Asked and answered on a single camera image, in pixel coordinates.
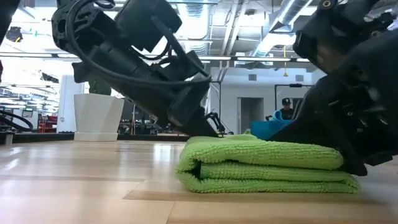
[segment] column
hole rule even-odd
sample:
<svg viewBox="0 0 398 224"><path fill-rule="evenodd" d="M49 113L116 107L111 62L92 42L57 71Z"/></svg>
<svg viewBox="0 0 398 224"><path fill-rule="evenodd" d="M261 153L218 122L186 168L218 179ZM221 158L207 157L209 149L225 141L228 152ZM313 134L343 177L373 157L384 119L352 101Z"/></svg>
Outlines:
<svg viewBox="0 0 398 224"><path fill-rule="evenodd" d="M62 131L76 131L74 96L75 94L84 93L84 86L84 83L75 83L73 75L62 76L57 133Z"/></svg>

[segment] black machinery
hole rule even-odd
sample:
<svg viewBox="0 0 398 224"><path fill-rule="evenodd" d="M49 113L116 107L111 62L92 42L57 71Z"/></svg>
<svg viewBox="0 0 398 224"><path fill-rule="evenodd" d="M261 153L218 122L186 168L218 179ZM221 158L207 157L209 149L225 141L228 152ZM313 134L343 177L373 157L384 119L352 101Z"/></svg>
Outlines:
<svg viewBox="0 0 398 224"><path fill-rule="evenodd" d="M217 136L200 106L211 78L197 55L186 54L174 37L182 22L172 7L166 0L129 0L112 20L94 7L115 6L107 2L57 0L53 39L80 57L82 62L73 64L75 81L95 75L158 125L171 123L189 136ZM387 29L395 19L389 12L364 20L378 0L345 2L320 1L297 32L294 50L327 76L307 92L292 124L270 140L333 147L345 157L347 171L366 175L364 164L387 162L398 152L393 72L398 69L398 30ZM137 51L151 52L163 36L169 44L159 56ZM142 59L162 60L148 65Z"/></svg>

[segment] folded towel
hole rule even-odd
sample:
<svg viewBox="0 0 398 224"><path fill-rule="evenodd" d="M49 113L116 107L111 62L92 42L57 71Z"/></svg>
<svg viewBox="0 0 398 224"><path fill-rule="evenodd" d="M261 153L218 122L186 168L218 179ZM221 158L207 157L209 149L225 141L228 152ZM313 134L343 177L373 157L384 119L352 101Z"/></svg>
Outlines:
<svg viewBox="0 0 398 224"><path fill-rule="evenodd" d="M199 193L356 193L357 181L336 170L341 165L341 154L328 147L269 142L242 134L190 138L176 173L188 190Z"/></svg>

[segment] white planter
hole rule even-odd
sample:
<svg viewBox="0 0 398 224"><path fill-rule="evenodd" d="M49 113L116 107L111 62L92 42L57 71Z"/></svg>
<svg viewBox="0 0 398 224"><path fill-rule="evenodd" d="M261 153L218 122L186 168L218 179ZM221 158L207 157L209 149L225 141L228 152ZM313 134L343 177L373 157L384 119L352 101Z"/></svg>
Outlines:
<svg viewBox="0 0 398 224"><path fill-rule="evenodd" d="M75 141L116 141L124 100L99 94L76 94Z"/></svg>

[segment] person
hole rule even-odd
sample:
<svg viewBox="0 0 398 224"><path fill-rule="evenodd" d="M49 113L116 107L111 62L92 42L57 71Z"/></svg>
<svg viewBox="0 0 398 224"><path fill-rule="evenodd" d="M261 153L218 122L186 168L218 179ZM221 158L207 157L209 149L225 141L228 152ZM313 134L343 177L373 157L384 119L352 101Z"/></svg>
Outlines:
<svg viewBox="0 0 398 224"><path fill-rule="evenodd" d="M282 119L292 119L294 110L290 107L292 103L290 102L289 98L283 98L282 99L282 105L284 106L282 109L280 109L280 112L282 112Z"/></svg>

